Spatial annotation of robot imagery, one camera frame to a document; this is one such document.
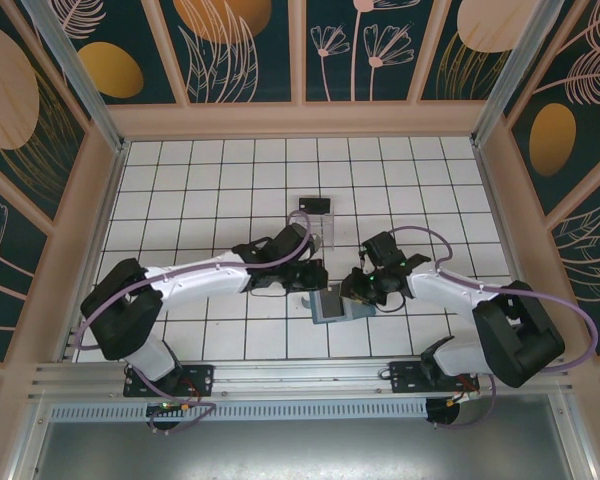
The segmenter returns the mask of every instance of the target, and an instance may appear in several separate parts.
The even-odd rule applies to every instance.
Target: metal plate
[[[458,392],[466,387],[457,377],[448,377],[442,375],[438,381],[438,386],[433,387],[420,369],[420,361],[391,362],[389,363],[389,372],[391,380],[391,389],[393,393],[420,393],[420,392]],[[472,378],[469,374],[464,378],[476,389],[480,389],[477,378]]]
[[[211,396],[211,390],[213,389],[213,365],[183,365],[182,366],[182,377],[187,378],[193,383],[201,397]],[[125,370],[125,382],[123,395],[125,397],[136,398],[136,397],[156,397],[157,395],[149,390],[146,385],[138,378],[132,368]],[[186,383],[182,381],[176,385],[172,392],[168,392],[174,397],[185,397],[191,396],[191,392]]]

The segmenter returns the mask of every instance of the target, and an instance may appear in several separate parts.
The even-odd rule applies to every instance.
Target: white tile floor
[[[305,195],[330,197],[335,248],[321,252],[331,280],[358,262],[382,230],[428,226],[448,238],[448,268],[509,281],[490,206],[467,138],[303,138],[134,143],[97,279],[120,260],[145,266],[210,258],[275,235]],[[398,232],[407,256],[441,256],[429,235]],[[154,334],[183,361],[419,354],[465,324],[418,300],[392,314],[313,325],[302,294],[214,297],[171,310]],[[391,297],[387,309],[400,304]],[[83,352],[77,361],[101,361]]]

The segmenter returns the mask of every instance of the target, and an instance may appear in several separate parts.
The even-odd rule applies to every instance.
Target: grid floor
[[[298,199],[332,199],[335,247],[319,252],[330,281],[358,264],[358,245],[401,225],[429,227],[452,244],[447,268],[509,282],[468,138],[382,137],[136,142],[100,259],[100,281],[120,260],[143,266],[205,260],[275,235]],[[398,232],[408,256],[445,254],[436,239]],[[401,299],[391,297],[386,310]],[[418,300],[392,314],[314,325],[303,294],[213,297],[162,315],[154,334],[183,361],[419,354],[462,319]],[[92,342],[90,335],[85,337]],[[102,361],[99,351],[79,362]]]

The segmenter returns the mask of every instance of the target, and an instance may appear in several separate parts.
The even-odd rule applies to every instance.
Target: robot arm
[[[244,293],[267,288],[278,283],[287,292],[320,290],[327,286],[327,271],[322,260],[312,260],[316,241],[290,261],[269,268],[249,268],[247,265],[275,262],[294,252],[306,230],[298,223],[287,225],[275,238],[265,237],[240,244],[210,260],[192,265],[209,264],[173,278],[154,282],[135,290],[107,308],[91,324],[98,346],[107,360],[124,359],[162,389],[170,390],[177,383],[179,363],[166,343],[151,335],[158,316],[169,309],[198,299],[230,293]],[[225,262],[245,264],[219,266]],[[83,301],[81,311],[89,317],[116,292],[146,278],[179,270],[187,265],[170,267],[140,266],[136,259],[118,263]]]
[[[385,305],[387,294],[400,292],[457,313],[467,329],[446,337],[422,354],[421,366],[432,383],[441,374],[493,373],[505,384],[519,387],[564,353],[564,341],[542,304],[535,298],[489,293],[472,279],[438,274],[431,259],[416,254],[407,259],[388,232],[362,244],[361,259],[374,270],[354,268],[340,294],[371,305]],[[507,287],[531,290],[515,281]]]

